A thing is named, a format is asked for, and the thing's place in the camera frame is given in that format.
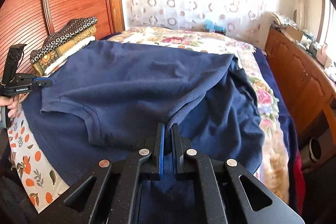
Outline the person's left hand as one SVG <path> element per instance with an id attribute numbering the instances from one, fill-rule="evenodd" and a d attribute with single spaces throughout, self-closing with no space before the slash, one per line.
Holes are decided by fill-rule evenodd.
<path id="1" fill-rule="evenodd" d="M 13 97 L 0 96 L 0 106 L 5 106 L 9 110 L 7 114 L 9 118 L 15 117 L 18 110 L 18 104 L 19 95 L 15 95 Z"/>

